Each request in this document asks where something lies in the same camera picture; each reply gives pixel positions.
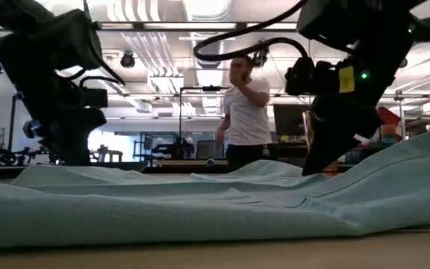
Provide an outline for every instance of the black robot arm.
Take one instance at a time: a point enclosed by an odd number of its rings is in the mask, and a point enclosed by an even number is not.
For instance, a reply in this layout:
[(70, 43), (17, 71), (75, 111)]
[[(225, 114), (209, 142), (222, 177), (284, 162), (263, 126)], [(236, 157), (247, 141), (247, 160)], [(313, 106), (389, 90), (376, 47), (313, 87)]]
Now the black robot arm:
[[(13, 32), (0, 38), (0, 64), (33, 118), (26, 135), (41, 137), (68, 164), (89, 164), (87, 138), (106, 123), (107, 92), (72, 80), (104, 67), (114, 78), (103, 79), (124, 84), (102, 60), (97, 25), (81, 10), (54, 16), (32, 0), (0, 0), (0, 26)], [(76, 66), (70, 78), (55, 72)]]
[[(410, 12), (425, 1), (301, 0), (268, 22), (199, 43), (193, 49), (194, 55), (205, 61), (220, 61), (273, 43), (294, 45), (301, 57), (285, 76), (285, 91), (293, 96), (315, 96), (310, 111), (314, 139), (303, 174), (319, 173), (360, 143), (356, 135), (372, 137), (382, 124), (376, 113), (378, 101), (393, 83), (413, 44), (430, 42), (430, 19), (418, 19)], [(320, 61), (315, 65), (299, 43), (282, 38), (225, 55), (199, 53), (207, 44), (262, 29), (300, 9), (297, 31), (308, 39), (347, 52), (345, 60), (338, 64)]]

